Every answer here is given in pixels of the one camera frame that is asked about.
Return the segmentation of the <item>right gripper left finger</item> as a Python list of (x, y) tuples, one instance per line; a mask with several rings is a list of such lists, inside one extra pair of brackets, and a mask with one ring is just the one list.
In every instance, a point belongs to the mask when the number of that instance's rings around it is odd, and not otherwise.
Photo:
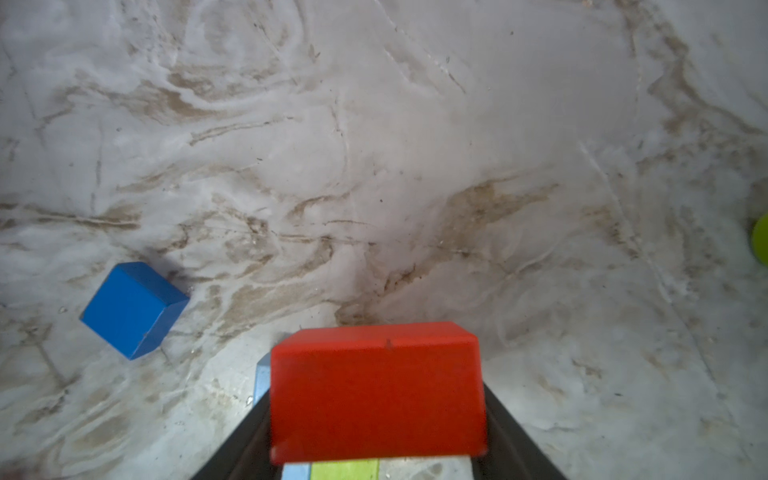
[(270, 399), (266, 392), (192, 479), (271, 479), (270, 449)]

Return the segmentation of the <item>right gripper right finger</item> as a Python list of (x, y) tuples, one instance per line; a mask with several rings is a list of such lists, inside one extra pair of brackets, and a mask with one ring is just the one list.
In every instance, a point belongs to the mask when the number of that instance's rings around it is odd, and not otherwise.
[(475, 480), (566, 480), (565, 475), (484, 385), (488, 451), (472, 457)]

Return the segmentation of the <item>lime green long block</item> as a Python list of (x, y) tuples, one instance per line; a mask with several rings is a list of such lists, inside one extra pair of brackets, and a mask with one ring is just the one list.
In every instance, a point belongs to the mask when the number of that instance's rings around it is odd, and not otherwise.
[(378, 459), (315, 462), (311, 466), (311, 480), (378, 480)]

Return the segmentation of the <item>red block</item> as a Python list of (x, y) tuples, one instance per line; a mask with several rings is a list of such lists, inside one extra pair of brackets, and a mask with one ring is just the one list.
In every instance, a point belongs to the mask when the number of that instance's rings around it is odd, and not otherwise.
[(270, 379), (275, 464), (488, 450), (479, 342), (452, 322), (301, 330)]

